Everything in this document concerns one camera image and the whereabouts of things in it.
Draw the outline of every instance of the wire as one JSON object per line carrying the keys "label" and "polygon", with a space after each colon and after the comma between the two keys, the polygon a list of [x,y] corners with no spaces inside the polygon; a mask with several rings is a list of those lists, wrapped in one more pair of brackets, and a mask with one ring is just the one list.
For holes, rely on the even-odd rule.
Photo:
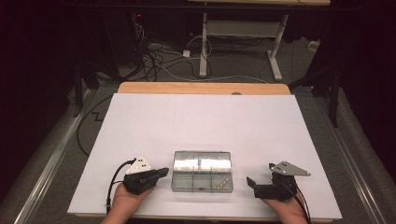
{"label": "wire", "polygon": [[209,56],[210,53],[212,52],[212,44],[210,44],[210,41],[209,41],[207,38],[203,38],[201,35],[198,35],[198,36],[194,37],[192,40],[190,40],[190,42],[189,42],[189,44],[187,45],[186,49],[189,49],[189,46],[190,46],[191,42],[192,42],[194,39],[197,39],[197,38],[202,38],[203,40],[205,40],[205,41],[209,44],[209,47],[210,47],[210,48],[209,48],[209,52],[207,53],[206,57]]}
{"label": "wire", "polygon": [[190,67],[191,67],[191,73],[192,73],[192,75],[193,75],[194,77],[197,77],[197,76],[194,74],[194,67],[193,67],[192,63],[190,63],[190,62],[185,62],[185,61],[183,61],[183,62],[173,63],[173,64],[171,64],[171,65],[165,67],[165,69],[168,69],[168,68],[170,68],[170,67],[172,67],[172,66],[174,66],[174,65],[176,65],[176,64],[178,64],[178,63],[188,63],[188,64],[190,65]]}
{"label": "wire", "polygon": [[99,106],[101,103],[103,103],[104,101],[110,99],[113,95],[109,95],[106,98],[104,98],[103,100],[101,100],[99,103],[97,103],[90,111],[88,111],[88,113],[82,118],[81,122],[79,123],[78,127],[77,127],[77,132],[76,132],[76,138],[77,138],[77,143],[78,143],[78,147],[81,150],[82,153],[84,153],[84,155],[86,155],[87,157],[90,156],[90,154],[84,149],[84,147],[82,146],[81,142],[79,141],[79,130],[82,126],[82,123],[84,122],[84,120],[91,114],[91,112],[97,107]]}
{"label": "wire", "polygon": [[[216,54],[216,53],[212,52],[212,54],[215,56],[226,56],[228,54],[231,54],[235,49],[242,49],[242,48],[247,48],[247,47],[257,47],[262,43],[262,41],[264,41],[266,39],[264,37],[231,39],[231,36],[227,36],[226,38],[221,38],[221,37],[218,37],[215,35],[209,35],[208,37],[214,38],[214,40],[217,39],[219,41],[226,41],[230,44],[230,46],[229,46],[230,49],[223,54]],[[213,44],[214,40],[211,40],[212,48],[213,48],[212,51],[214,51],[215,47],[221,47],[221,48],[228,47],[228,46]]]}
{"label": "wire", "polygon": [[161,68],[168,73],[171,77],[180,79],[180,80],[184,80],[184,81],[189,81],[189,82],[205,82],[205,81],[215,81],[215,80],[221,80],[221,79],[227,79],[227,78],[236,78],[236,77],[243,77],[243,78],[248,78],[248,79],[253,79],[262,83],[268,83],[264,80],[258,79],[256,77],[245,77],[245,76],[230,76],[230,77],[216,77],[216,78],[210,78],[210,79],[199,79],[199,80],[194,80],[194,79],[188,79],[188,78],[184,78],[184,77],[177,77],[175,75],[173,75],[171,72],[169,72],[166,68],[162,67]]}
{"label": "wire", "polygon": [[108,214],[110,212],[111,209],[111,198],[110,198],[110,194],[111,194],[111,190],[113,189],[113,185],[116,183],[119,183],[121,181],[117,181],[114,182],[116,180],[117,175],[119,174],[119,171],[122,169],[122,167],[128,165],[128,164],[134,164],[134,162],[136,161],[136,158],[134,158],[132,161],[126,161],[125,163],[123,163],[116,171],[116,173],[113,175],[113,178],[111,179],[110,182],[110,186],[108,187],[108,193],[107,193],[107,199],[106,199],[106,213]]}
{"label": "wire", "polygon": [[137,37],[136,37],[136,40],[138,40],[139,37],[140,37],[140,34],[142,34],[142,38],[140,39],[139,45],[138,45],[137,47],[134,48],[135,50],[138,50],[138,49],[140,48],[140,46],[143,44],[143,39],[145,38],[145,30],[144,30],[143,27],[142,27],[141,25],[139,25],[139,24],[136,24],[136,26],[140,28],[140,29],[139,29],[139,33],[138,33],[138,35],[137,35]]}
{"label": "wire", "polygon": [[302,204],[302,202],[300,201],[300,199],[288,188],[288,186],[286,186],[284,183],[282,183],[282,181],[279,181],[279,180],[277,180],[277,179],[275,179],[275,178],[274,178],[273,180],[275,180],[276,183],[282,185],[282,186],[290,193],[290,195],[291,195],[291,196],[296,200],[296,202],[300,205],[301,209],[303,209],[306,223],[307,223],[307,224],[311,224],[311,216],[308,215],[309,211],[307,212],[307,211],[305,210],[305,207],[303,206],[303,204]]}
{"label": "wire", "polygon": [[162,48],[166,48],[166,49],[171,49],[172,51],[160,51],[160,52],[161,52],[161,53],[173,53],[173,54],[182,55],[181,53],[177,52],[177,50],[172,49],[172,48],[170,48],[170,47],[167,47],[167,46],[165,46],[165,45],[163,45],[163,44],[150,43],[150,45],[161,46],[159,49],[156,49],[156,50],[154,50],[154,51],[158,51],[158,50],[160,50],[160,49],[162,49]]}
{"label": "wire", "polygon": [[207,64],[207,67],[209,68],[209,71],[210,71],[210,73],[209,73],[209,75],[208,76],[205,76],[205,79],[207,80],[209,77],[211,77],[212,76],[212,74],[213,74],[213,72],[212,72],[212,66],[210,65],[210,62],[207,60],[207,56],[209,56],[209,54],[207,54],[206,56],[203,54],[203,53],[201,53],[201,55],[202,55],[202,57],[204,58],[204,60],[206,61],[206,64]]}
{"label": "wire", "polygon": [[309,214],[308,203],[307,203],[306,200],[305,200],[305,197],[304,197],[304,195],[303,195],[303,192],[300,190],[299,187],[297,187],[297,190],[301,193],[301,196],[303,197],[303,200],[304,200],[306,212],[308,213],[309,218],[311,218],[311,214]]}

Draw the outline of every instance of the hand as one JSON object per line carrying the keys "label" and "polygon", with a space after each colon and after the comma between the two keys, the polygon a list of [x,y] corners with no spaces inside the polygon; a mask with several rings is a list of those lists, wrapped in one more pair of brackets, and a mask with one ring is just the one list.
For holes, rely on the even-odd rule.
{"label": "hand", "polygon": [[[297,193],[297,198],[303,202],[300,192]],[[262,201],[275,210],[283,224],[306,224],[304,211],[294,198],[284,202],[271,199],[262,199]]]}
{"label": "hand", "polygon": [[140,195],[134,195],[128,192],[125,186],[120,183],[114,193],[113,205],[107,217],[102,221],[102,224],[112,223],[121,224],[125,223],[131,215],[133,215],[140,204],[146,199],[147,196],[154,190],[155,187],[146,190]]}

